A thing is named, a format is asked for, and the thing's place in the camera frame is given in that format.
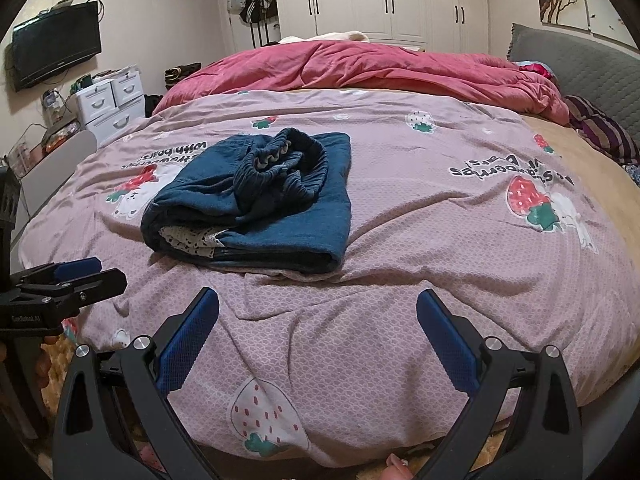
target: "drawer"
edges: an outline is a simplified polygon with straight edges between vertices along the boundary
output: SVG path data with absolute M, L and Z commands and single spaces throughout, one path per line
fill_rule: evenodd
M 116 111 L 116 113 L 101 117 L 89 124 L 88 129 L 95 136 L 98 148 L 103 147 L 111 137 L 117 136 L 127 130 L 135 119 L 145 116 L 145 98 L 140 96 Z
M 111 81 L 116 106 L 122 106 L 133 99 L 144 95 L 140 73 L 130 70 L 125 75 Z
M 85 125 L 116 109 L 110 79 L 85 88 L 74 97 L 78 114 Z

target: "quilted headboard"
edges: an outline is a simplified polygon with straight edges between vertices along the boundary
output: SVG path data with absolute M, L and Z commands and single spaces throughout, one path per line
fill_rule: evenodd
M 640 144 L 640 60 L 554 30 L 513 24 L 509 61 L 541 61 L 558 76 L 562 95 L 578 95 L 619 122 Z

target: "drawer handle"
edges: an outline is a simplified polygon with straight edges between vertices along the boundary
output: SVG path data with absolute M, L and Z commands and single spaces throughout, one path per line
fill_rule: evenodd
M 121 128 L 124 128 L 125 126 L 127 126 L 127 124 L 129 124 L 129 116 L 126 116 L 126 117 L 120 119 L 119 121 L 115 121 L 113 123 L 113 127 L 117 128 L 117 129 L 121 129 Z

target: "tv screen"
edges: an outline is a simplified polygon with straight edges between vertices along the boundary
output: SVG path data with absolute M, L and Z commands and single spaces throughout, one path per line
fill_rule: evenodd
M 62 7 L 14 27 L 16 90 L 30 88 L 100 54 L 98 3 Z

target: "purple striped fabric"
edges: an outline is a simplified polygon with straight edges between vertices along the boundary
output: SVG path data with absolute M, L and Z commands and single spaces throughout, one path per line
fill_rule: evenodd
M 578 96 L 566 96 L 570 123 L 594 149 L 619 164 L 640 164 L 640 150 L 625 129 L 602 110 Z

